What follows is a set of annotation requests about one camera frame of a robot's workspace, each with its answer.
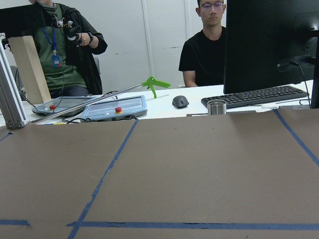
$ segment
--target black keyboard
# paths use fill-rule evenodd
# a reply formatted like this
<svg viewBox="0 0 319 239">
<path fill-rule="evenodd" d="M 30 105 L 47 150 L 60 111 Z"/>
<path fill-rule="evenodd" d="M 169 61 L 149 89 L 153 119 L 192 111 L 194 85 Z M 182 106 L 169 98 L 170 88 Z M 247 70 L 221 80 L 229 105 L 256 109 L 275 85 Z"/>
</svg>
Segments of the black keyboard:
<svg viewBox="0 0 319 239">
<path fill-rule="evenodd" d="M 256 91 L 227 94 L 201 99 L 205 107 L 210 100 L 224 100 L 228 109 L 242 106 L 251 106 L 275 101 L 284 101 L 307 97 L 307 92 L 292 86 L 279 86 Z"/>
</svg>

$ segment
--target blue tape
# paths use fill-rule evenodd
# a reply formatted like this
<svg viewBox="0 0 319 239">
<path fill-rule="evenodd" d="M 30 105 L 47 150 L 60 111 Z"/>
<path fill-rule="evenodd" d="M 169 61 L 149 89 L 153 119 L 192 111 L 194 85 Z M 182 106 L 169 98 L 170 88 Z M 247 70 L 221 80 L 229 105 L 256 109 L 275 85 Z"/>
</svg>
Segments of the blue tape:
<svg viewBox="0 0 319 239">
<path fill-rule="evenodd" d="M 70 233 L 68 239 L 74 239 L 74 238 L 75 238 L 75 236 L 76 236 L 77 232 L 79 231 L 79 229 L 80 229 L 80 227 L 81 227 L 81 225 L 82 225 L 82 223 L 83 223 L 83 221 L 84 221 L 86 215 L 88 214 L 88 212 L 89 212 L 89 210 L 90 210 L 90 208 L 91 208 L 91 206 L 92 206 L 92 204 L 93 204 L 93 202 L 94 202 L 96 196 L 98 195 L 98 193 L 99 193 L 99 191 L 100 191 L 100 189 L 101 189 L 102 183 L 103 183 L 103 181 L 104 181 L 106 175 L 107 175 L 107 174 L 109 173 L 109 171 L 113 168 L 113 166 L 114 166 L 116 160 L 118 159 L 118 157 L 120 156 L 122 150 L 124 149 L 125 145 L 127 144 L 127 142 L 128 142 L 128 140 L 129 140 L 129 138 L 130 138 L 130 136 L 131 136 L 133 130 L 135 129 L 135 127 L 136 127 L 138 121 L 139 121 L 138 119 L 135 120 L 134 124 L 132 125 L 132 127 L 131 127 L 130 131 L 128 132 L 127 136 L 125 137 L 125 139 L 124 139 L 124 141 L 123 141 L 121 147 L 119 148 L 119 150 L 118 150 L 117 153 L 115 154 L 115 156 L 114 156 L 112 162 L 110 163 L 108 169 L 107 169 L 106 172 L 104 173 L 104 175 L 103 175 L 102 179 L 100 180 L 98 186 L 95 188 L 95 190 L 94 190 L 94 192 L 93 192 L 93 194 L 92 194 L 92 200 L 86 205 L 86 207 L 84 208 L 83 212 L 82 212 L 81 215 L 80 215 L 79 220 L 74 224 L 74 228 L 73 228 L 72 232 Z"/>
<path fill-rule="evenodd" d="M 13 133 L 8 133 L 5 137 L 3 137 L 2 139 L 0 139 L 0 142 L 1 141 L 4 141 L 6 138 L 8 138 L 9 136 L 13 135 Z"/>
<path fill-rule="evenodd" d="M 310 158 L 316 163 L 319 167 L 319 159 L 315 156 L 315 154 L 305 145 L 305 143 L 298 137 L 298 135 L 294 132 L 294 130 L 288 125 L 283 116 L 279 113 L 278 110 L 273 110 L 276 116 L 279 118 L 281 123 L 286 127 L 289 133 L 295 138 L 297 143 L 304 149 L 304 151 L 310 156 Z"/>
<path fill-rule="evenodd" d="M 30 226 L 26 220 L 0 220 L 2 226 Z"/>
<path fill-rule="evenodd" d="M 319 224 L 83 222 L 81 227 L 87 227 L 87 228 L 135 228 L 135 229 L 319 231 Z"/>
</svg>

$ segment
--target black t-shirt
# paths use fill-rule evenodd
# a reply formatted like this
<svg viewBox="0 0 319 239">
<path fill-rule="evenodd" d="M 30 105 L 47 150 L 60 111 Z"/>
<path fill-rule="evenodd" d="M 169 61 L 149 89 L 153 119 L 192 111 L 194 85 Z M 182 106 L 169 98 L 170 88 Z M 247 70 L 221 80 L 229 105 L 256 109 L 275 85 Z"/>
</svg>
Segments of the black t-shirt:
<svg viewBox="0 0 319 239">
<path fill-rule="evenodd" d="M 218 40 L 212 41 L 200 31 L 187 40 L 180 56 L 179 71 L 195 71 L 198 86 L 224 84 L 226 28 Z"/>
</svg>

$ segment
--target man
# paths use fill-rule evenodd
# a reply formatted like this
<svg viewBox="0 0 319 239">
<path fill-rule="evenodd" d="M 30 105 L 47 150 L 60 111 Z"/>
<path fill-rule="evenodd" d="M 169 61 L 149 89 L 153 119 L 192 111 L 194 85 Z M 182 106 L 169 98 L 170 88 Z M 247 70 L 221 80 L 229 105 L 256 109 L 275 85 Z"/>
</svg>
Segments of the man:
<svg viewBox="0 0 319 239">
<path fill-rule="evenodd" d="M 92 54 L 105 52 L 107 43 L 103 35 L 77 11 L 52 0 L 38 1 L 55 9 L 57 21 L 69 22 L 60 28 L 43 27 L 32 30 L 35 46 L 52 98 L 60 96 L 87 96 L 102 94 L 102 82 Z M 68 31 L 76 27 L 77 41 L 67 38 Z"/>
<path fill-rule="evenodd" d="M 183 72 L 186 87 L 222 85 L 226 28 L 221 19 L 226 5 L 222 0 L 197 2 L 203 30 L 185 42 L 178 70 Z"/>
</svg>

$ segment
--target white wall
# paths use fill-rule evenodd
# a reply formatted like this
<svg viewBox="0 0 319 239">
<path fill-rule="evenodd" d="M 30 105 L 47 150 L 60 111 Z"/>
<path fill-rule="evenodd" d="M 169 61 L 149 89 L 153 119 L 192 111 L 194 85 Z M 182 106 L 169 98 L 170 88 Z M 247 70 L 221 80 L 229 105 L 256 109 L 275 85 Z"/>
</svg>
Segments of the white wall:
<svg viewBox="0 0 319 239">
<path fill-rule="evenodd" d="M 202 29 L 196 0 L 59 0 L 77 8 L 103 34 L 107 51 L 99 55 L 103 91 L 121 90 L 150 75 L 176 88 L 184 42 Z M 1 0 L 0 8 L 28 4 Z M 10 64 L 15 64 L 7 50 Z"/>
</svg>

